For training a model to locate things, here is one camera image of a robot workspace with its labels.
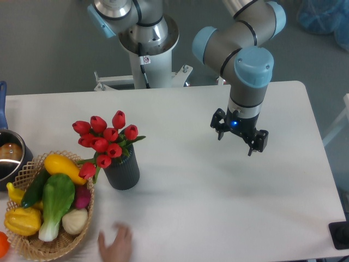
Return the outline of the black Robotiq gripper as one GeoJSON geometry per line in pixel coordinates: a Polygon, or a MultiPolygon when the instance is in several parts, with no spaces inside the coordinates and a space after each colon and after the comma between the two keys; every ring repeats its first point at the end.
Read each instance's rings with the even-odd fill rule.
{"type": "Polygon", "coordinates": [[[241,118],[238,117],[237,110],[228,110],[225,113],[223,109],[218,108],[213,114],[210,127],[217,132],[218,140],[221,140],[226,132],[242,138],[249,146],[248,156],[251,156],[253,152],[263,152],[268,142],[269,132],[256,128],[258,117],[259,114],[252,118],[241,118]]]}

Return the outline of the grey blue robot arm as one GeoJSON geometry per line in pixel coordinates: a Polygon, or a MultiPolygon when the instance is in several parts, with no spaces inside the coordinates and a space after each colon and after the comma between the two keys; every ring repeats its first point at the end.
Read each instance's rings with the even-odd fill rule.
{"type": "MultiPolygon", "coordinates": [[[[231,132],[250,152],[262,152],[268,132],[256,123],[274,66],[262,44],[282,31],[285,11],[273,1],[225,1],[225,6],[233,25],[225,31],[205,27],[192,43],[194,56],[231,86],[227,109],[217,109],[210,125],[220,138],[231,132]]],[[[107,38],[118,37],[129,53],[135,88],[172,86],[179,29],[162,1],[93,1],[87,11],[96,28],[107,38]]]]}

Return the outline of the bare human hand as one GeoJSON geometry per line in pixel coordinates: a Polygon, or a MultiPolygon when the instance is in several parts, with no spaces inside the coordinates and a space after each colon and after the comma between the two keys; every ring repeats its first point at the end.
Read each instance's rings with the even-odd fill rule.
{"type": "Polygon", "coordinates": [[[107,246],[103,231],[98,235],[98,247],[102,261],[128,262],[131,259],[132,233],[130,227],[123,223],[116,223],[117,234],[114,241],[107,246]]]}

